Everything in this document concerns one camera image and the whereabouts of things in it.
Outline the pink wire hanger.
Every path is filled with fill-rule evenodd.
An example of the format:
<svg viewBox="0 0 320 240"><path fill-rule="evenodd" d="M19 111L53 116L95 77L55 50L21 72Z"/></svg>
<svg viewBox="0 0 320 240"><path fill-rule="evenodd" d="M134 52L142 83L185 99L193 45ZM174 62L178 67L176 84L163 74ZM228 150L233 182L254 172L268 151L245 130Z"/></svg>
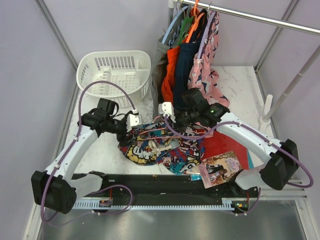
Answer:
<svg viewBox="0 0 320 240"><path fill-rule="evenodd" d="M156 123L159 122L160 119L161 119L160 116L156 116L151 121L151 123L152 124L156 124ZM163 134L166 130L167 130L166 127L158 127L158 128L147 129L147 130L144 130L144 131L140 131L138 133L138 136L145 137L145 136L150 135L150 134L155 134L155 136L158 137L159 135Z"/></svg>

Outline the comic print shorts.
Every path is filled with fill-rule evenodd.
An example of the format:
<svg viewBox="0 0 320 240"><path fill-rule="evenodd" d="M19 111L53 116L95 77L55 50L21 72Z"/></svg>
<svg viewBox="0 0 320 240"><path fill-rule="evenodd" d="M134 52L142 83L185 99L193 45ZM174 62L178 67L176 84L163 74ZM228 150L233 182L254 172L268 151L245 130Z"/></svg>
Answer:
<svg viewBox="0 0 320 240"><path fill-rule="evenodd" d="M148 134L138 136L147 129L165 128L163 121L144 124L128 133L134 136L134 143L118 147L125 158L140 166L163 165L179 176L201 164L205 152L204 139L190 140L173 134L169 129L159 136Z"/></svg>

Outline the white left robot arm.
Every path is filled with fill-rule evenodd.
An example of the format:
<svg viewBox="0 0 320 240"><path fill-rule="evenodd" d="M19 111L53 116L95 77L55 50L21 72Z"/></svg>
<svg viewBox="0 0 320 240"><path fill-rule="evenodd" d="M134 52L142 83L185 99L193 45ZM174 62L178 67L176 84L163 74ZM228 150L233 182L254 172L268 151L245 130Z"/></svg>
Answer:
<svg viewBox="0 0 320 240"><path fill-rule="evenodd" d="M80 117L76 133L56 159L43 172L33 173L31 186L37 205L67 214L77 200L91 193L99 197L109 193L110 185L103 180L101 172L92 171L79 178L73 176L85 153L101 134L125 137L132 128L141 124L137 109L117 119L118 108L116 102L101 98L96 108Z"/></svg>

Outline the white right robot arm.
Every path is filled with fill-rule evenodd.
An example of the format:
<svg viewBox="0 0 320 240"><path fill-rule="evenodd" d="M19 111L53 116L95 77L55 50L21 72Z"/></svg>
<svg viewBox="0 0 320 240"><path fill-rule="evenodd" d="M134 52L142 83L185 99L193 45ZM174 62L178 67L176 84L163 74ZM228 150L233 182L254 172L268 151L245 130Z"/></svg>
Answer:
<svg viewBox="0 0 320 240"><path fill-rule="evenodd" d="M218 102L210 104L197 88L183 93L182 100L182 107L173 111L176 128L181 129L195 123L214 128L240 143L262 161L260 166L242 170L235 181L229 184L229 191L233 196L242 196L255 184L267 185L280 191L298 170L298 147L294 141L280 141L262 134L242 123L226 106Z"/></svg>

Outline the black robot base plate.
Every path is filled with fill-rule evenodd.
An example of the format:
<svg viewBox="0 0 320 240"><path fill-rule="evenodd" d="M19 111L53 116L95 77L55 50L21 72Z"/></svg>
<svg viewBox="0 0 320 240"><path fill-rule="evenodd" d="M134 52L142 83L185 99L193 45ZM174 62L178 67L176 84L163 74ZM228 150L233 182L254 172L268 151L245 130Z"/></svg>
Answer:
<svg viewBox="0 0 320 240"><path fill-rule="evenodd" d="M258 189L242 190L233 181L205 188L200 180L191 181L188 175L104 174L102 189L124 185L133 194L132 204L217 204L226 199L251 200Z"/></svg>

